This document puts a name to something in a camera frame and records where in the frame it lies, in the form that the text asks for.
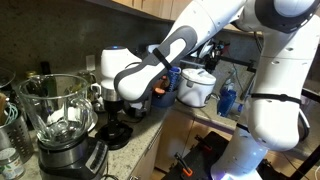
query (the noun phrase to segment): granite countertop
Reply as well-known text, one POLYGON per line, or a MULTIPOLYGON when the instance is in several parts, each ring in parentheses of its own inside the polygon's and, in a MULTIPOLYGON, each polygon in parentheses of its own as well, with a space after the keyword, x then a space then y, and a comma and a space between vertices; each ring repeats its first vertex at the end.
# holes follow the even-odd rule
MULTIPOLYGON (((191 108, 180 102, 176 102, 172 109, 187 113, 195 117, 196 121, 202 124, 206 124, 213 128, 219 128, 227 133, 233 134, 236 128, 237 122, 228 118, 218 116, 217 112, 217 100, 211 98, 208 104, 203 108, 191 108)), ((298 143, 293 149, 286 151, 285 153, 296 157, 301 160, 305 160, 320 144, 319 133, 320 121, 310 120, 310 133, 309 136, 302 142, 298 143)))
MULTIPOLYGON (((125 180, 130 177, 133 169, 144 155, 149 144, 152 142, 155 135, 161 130, 162 122, 167 112, 168 109, 152 107, 149 115, 138 123, 130 123, 137 120, 133 120, 126 115, 119 114, 119 120, 126 120, 126 124, 133 128, 133 133, 129 143, 125 147, 108 152, 108 174, 115 175, 121 180, 125 180)), ((99 114, 98 123, 90 132, 89 136, 94 136, 99 128, 106 123, 106 119, 107 114, 99 114)), ((30 131, 30 136, 35 152, 24 164, 26 172, 21 179, 41 180, 35 132, 30 131)))

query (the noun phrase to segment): blender jar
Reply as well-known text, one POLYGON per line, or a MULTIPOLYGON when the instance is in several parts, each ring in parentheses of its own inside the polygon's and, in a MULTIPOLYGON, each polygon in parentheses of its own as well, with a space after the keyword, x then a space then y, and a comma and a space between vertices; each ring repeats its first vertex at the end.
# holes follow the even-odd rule
POLYGON ((87 133, 92 123, 88 87, 85 79, 65 74, 33 76, 18 85, 19 98, 44 145, 65 147, 87 133))

